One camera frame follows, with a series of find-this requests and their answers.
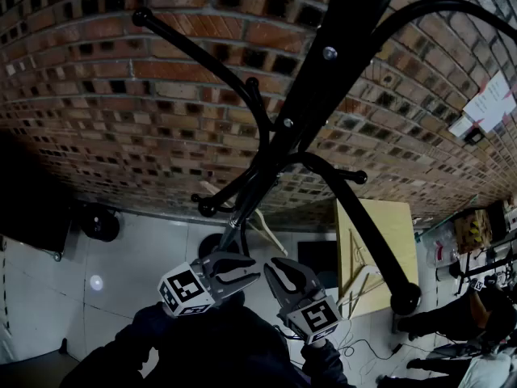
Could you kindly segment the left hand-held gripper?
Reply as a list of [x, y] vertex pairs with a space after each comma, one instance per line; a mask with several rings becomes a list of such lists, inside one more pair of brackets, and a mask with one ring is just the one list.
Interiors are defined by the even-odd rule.
[[165, 311], [173, 318], [206, 313], [220, 305], [222, 297], [241, 292], [259, 279], [258, 273], [232, 280], [222, 280], [216, 275], [254, 264], [255, 260], [249, 256], [227, 251], [216, 251], [191, 264], [180, 264], [166, 273], [158, 284]]

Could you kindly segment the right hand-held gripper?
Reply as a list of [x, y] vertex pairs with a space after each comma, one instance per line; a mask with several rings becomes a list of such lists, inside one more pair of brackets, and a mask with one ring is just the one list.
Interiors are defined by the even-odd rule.
[[280, 304], [279, 317], [305, 344], [314, 344], [333, 333], [342, 322], [335, 300], [330, 295], [304, 298], [293, 305], [296, 296], [313, 296], [322, 290], [314, 271], [298, 261], [274, 257], [272, 263], [287, 278], [288, 288], [270, 264], [264, 264], [264, 276], [271, 293]]

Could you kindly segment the black metal coat rack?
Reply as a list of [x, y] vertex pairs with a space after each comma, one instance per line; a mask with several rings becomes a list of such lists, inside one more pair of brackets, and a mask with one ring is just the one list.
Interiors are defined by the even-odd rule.
[[362, 171], [335, 169], [325, 159], [310, 153], [309, 145], [382, 45], [411, 21], [440, 11], [462, 12], [488, 23], [516, 44], [517, 28], [465, 0], [419, 0], [386, 15], [389, 2], [329, 1], [322, 24], [275, 120], [267, 116], [256, 78], [241, 80], [147, 8], [136, 10], [132, 20], [138, 27], [148, 28], [186, 53], [234, 90], [258, 126], [259, 146], [250, 167], [214, 196], [196, 201], [205, 217], [221, 212], [227, 200], [236, 201], [229, 211], [229, 224], [218, 249], [228, 249], [284, 168], [300, 163], [324, 179], [347, 211], [389, 288], [393, 311], [410, 314], [420, 302], [420, 288], [408, 280], [388, 243], [351, 190], [351, 183], [364, 183], [366, 175]]

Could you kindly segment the person's left forearm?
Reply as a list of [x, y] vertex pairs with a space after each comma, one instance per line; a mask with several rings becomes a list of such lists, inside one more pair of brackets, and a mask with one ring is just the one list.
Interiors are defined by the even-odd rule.
[[143, 377], [141, 371], [173, 323], [162, 302], [139, 310], [113, 341], [96, 348], [68, 373], [59, 388], [156, 388], [154, 377]]

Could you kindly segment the person's right forearm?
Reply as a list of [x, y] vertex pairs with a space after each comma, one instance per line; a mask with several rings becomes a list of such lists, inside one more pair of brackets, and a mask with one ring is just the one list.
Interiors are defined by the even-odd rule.
[[340, 353], [327, 339], [306, 344], [301, 355], [305, 360], [302, 372], [309, 388], [355, 388], [343, 372]]

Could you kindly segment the beige wooden hanger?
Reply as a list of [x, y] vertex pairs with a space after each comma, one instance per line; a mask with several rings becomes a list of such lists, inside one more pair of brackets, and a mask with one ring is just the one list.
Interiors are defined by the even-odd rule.
[[[216, 195], [220, 189], [216, 187], [214, 184], [209, 183], [206, 180], [200, 181], [200, 185], [207, 190], [209, 193]], [[223, 204], [223, 209], [230, 209], [231, 205], [235, 205], [236, 198], [231, 197]], [[259, 209], [255, 209], [251, 216], [246, 220], [246, 224], [244, 222], [242, 224], [242, 229], [246, 230], [247, 227], [250, 227], [255, 233], [257, 233], [260, 237], [267, 240], [271, 243], [277, 251], [282, 253], [284, 256], [288, 256], [288, 251], [284, 247], [284, 245], [280, 242], [280, 240], [276, 237], [276, 235], [272, 232], [270, 227], [266, 223], [266, 219]]]

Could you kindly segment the person's dark clothed body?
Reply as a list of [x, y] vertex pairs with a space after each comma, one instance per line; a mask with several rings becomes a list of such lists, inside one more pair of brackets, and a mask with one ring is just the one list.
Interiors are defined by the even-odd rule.
[[235, 297], [174, 318], [162, 303], [138, 312], [158, 362], [145, 388], [307, 388], [284, 338]]

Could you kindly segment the light wooden table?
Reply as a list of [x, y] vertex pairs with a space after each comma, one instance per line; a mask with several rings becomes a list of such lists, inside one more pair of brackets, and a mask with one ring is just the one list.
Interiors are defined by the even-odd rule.
[[[418, 283], [418, 264], [416, 246], [414, 241], [413, 222], [411, 220], [410, 207], [407, 203], [366, 200], [361, 204], [366, 209], [385, 241], [393, 251], [403, 272], [411, 283]], [[367, 246], [360, 237], [355, 225], [343, 209], [341, 204], [335, 204], [336, 238], [338, 244], [338, 291], [347, 284], [352, 277], [352, 272], [358, 268], [351, 256], [350, 232], [352, 230], [357, 243], [364, 248], [364, 258], [367, 264], [375, 265]], [[385, 283], [385, 291], [381, 309], [390, 307], [391, 293]]]

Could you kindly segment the small black round bin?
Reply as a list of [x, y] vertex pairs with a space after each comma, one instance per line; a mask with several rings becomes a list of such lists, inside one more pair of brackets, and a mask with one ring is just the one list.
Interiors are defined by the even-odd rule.
[[109, 243], [120, 232], [120, 222], [114, 213], [102, 205], [85, 205], [79, 213], [79, 225], [89, 238]]

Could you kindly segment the striped cardboard box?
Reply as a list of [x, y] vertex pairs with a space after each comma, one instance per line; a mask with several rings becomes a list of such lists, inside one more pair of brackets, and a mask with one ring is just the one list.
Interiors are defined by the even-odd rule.
[[460, 254], [487, 248], [492, 241], [490, 219], [485, 209], [474, 210], [454, 221]]

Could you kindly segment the black tripod stand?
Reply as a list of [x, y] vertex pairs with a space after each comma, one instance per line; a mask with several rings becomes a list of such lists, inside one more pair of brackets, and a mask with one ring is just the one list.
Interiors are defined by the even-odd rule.
[[456, 292], [456, 296], [458, 296], [460, 294], [463, 284], [467, 281], [467, 279], [470, 279], [471, 277], [479, 275], [481, 273], [488, 272], [490, 270], [494, 270], [501, 266], [512, 265], [515, 261], [517, 261], [517, 254], [508, 254], [508, 256], [505, 257], [504, 259], [500, 259], [500, 260], [494, 261], [492, 263], [487, 263], [484, 266], [473, 268], [473, 269], [471, 269], [469, 267], [469, 261], [470, 261], [470, 255], [468, 255], [468, 257], [467, 257], [465, 270], [460, 271], [460, 283], [459, 283], [458, 290]]

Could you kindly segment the black rolling cabinet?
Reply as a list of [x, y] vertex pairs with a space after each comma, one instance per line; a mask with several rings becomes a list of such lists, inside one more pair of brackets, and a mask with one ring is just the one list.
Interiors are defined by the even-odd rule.
[[0, 236], [61, 261], [73, 197], [12, 133], [0, 131]]

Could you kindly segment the small white card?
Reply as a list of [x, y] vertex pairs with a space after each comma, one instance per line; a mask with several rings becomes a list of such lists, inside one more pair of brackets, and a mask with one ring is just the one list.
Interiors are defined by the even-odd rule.
[[448, 132], [455, 137], [462, 137], [472, 126], [473, 122], [467, 116], [462, 115], [455, 123], [448, 127]]

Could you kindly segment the white paper notice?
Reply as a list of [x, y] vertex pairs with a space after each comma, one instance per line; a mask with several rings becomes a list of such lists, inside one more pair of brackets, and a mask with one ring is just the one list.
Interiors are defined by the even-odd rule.
[[485, 133], [497, 126], [517, 102], [502, 71], [498, 71], [465, 106], [464, 112]]

